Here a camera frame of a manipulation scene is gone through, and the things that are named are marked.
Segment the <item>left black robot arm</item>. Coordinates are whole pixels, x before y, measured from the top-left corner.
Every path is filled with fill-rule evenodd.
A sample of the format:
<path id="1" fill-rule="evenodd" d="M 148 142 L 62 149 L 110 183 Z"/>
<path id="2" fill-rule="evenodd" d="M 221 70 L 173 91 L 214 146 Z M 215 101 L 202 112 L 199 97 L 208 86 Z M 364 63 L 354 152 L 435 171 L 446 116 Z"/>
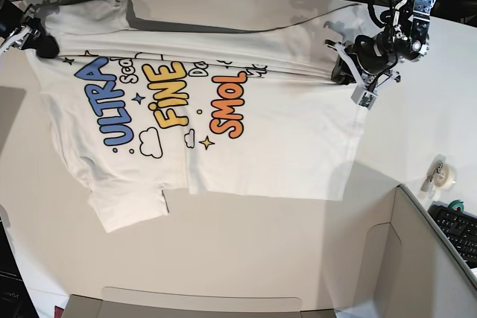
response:
<path id="1" fill-rule="evenodd" d="M 418 61 L 429 51 L 431 11 L 437 0 L 368 0 L 370 19 L 381 31 L 358 35 L 346 45 L 326 41 L 338 52 L 331 81 L 356 83 L 373 91 L 383 75 L 391 77 L 402 61 Z"/>

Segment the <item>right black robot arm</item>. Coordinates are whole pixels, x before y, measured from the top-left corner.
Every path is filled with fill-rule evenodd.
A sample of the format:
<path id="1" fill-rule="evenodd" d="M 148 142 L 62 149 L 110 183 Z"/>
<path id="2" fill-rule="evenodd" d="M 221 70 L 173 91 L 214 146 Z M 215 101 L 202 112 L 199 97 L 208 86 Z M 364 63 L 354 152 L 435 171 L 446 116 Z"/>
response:
<path id="1" fill-rule="evenodd" d="M 10 0 L 1 0 L 1 54 L 11 48 L 35 50 L 43 59 L 53 59 L 60 53 L 57 40 L 34 16 L 31 6 L 21 10 Z"/>

